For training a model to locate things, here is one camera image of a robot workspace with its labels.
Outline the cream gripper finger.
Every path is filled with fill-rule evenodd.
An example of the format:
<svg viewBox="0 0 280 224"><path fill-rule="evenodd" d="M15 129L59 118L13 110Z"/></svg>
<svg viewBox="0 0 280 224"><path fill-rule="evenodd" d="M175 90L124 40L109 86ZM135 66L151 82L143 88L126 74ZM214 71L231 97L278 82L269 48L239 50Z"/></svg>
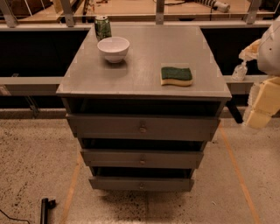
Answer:
<svg viewBox="0 0 280 224"><path fill-rule="evenodd" d="M239 58L244 61L256 60L261 40L258 39L245 47L239 54Z"/></svg>
<svg viewBox="0 0 280 224"><path fill-rule="evenodd" d="M254 84L248 97L245 124L253 129L265 127L280 110L280 77Z"/></svg>

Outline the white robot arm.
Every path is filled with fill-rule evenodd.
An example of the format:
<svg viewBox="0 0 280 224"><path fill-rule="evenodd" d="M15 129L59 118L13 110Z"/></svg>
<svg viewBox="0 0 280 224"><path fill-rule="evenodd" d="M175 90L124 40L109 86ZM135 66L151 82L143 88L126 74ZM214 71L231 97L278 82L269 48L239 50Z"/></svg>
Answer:
<svg viewBox="0 0 280 224"><path fill-rule="evenodd" d="M246 126L261 129L280 110L280 17L260 39L244 48L239 58L256 60L258 69L269 76L251 88L249 106L244 114Z"/></svg>

